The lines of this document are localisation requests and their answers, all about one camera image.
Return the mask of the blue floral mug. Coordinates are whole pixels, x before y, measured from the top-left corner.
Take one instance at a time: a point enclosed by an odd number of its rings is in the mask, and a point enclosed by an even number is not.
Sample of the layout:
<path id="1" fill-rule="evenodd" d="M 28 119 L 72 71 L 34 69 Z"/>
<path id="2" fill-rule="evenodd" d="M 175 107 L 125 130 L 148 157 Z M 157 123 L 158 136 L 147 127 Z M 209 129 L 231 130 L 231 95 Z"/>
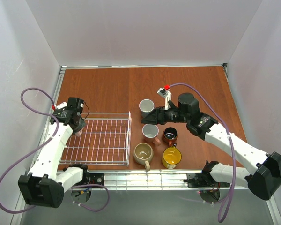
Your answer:
<path id="1" fill-rule="evenodd" d="M 150 99 L 143 99 L 139 103 L 139 109 L 143 118 L 149 115 L 154 110 L 154 108 L 155 104 Z"/>

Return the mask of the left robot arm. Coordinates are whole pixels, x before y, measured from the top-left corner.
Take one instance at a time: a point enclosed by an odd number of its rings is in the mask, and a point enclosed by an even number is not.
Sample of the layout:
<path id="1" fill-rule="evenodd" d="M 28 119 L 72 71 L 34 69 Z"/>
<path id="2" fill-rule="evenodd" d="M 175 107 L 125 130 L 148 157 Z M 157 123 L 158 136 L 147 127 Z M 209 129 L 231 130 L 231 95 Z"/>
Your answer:
<path id="1" fill-rule="evenodd" d="M 50 120 L 48 144 L 41 149 L 28 174 L 18 180 L 20 192 L 28 205 L 57 208 L 68 189 L 89 183 L 88 167 L 83 164 L 70 165 L 61 174 L 57 173 L 69 138 L 86 126 L 81 116 L 84 105 L 83 99 L 70 97 L 54 110 L 53 115 L 58 121 Z"/>

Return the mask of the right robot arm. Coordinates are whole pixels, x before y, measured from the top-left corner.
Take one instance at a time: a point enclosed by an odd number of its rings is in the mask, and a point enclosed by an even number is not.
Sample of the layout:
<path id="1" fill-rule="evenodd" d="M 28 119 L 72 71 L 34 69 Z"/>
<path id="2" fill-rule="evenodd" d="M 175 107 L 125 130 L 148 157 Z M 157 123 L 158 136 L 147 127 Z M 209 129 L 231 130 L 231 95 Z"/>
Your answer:
<path id="1" fill-rule="evenodd" d="M 217 183 L 235 183 L 248 188 L 262 200 L 269 200 L 281 185 L 281 155 L 259 150 L 234 134 L 208 114 L 201 112 L 198 100 L 191 93 L 178 96 L 178 105 L 168 101 L 169 107 L 153 109 L 141 122 L 164 125 L 167 122 L 185 123 L 187 130 L 203 141 L 213 144 L 235 157 L 242 167 L 233 168 L 217 161 L 206 163 L 200 173 L 187 182 L 197 187 Z"/>

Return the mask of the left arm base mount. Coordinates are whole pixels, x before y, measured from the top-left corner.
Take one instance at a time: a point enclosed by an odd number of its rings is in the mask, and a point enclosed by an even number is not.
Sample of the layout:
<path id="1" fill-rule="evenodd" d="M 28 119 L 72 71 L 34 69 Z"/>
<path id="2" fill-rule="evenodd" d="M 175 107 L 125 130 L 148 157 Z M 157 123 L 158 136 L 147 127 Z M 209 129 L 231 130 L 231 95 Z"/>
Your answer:
<path id="1" fill-rule="evenodd" d="M 97 185 L 104 185 L 104 173 L 90 173 L 89 174 L 89 181 L 87 184 L 97 184 Z"/>

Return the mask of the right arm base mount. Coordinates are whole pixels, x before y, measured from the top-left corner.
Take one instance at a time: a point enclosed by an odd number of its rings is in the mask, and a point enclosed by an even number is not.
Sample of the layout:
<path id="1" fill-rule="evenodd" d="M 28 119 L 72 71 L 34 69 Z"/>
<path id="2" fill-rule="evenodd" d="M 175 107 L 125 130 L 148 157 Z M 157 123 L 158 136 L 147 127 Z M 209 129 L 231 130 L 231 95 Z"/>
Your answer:
<path id="1" fill-rule="evenodd" d="M 220 185 L 221 188 L 230 187 L 230 183 L 227 182 L 216 182 L 210 174 L 200 173 L 200 172 L 190 172 L 186 174 L 187 178 L 183 180 L 184 183 L 187 183 L 189 188 L 194 187 L 218 187 Z"/>

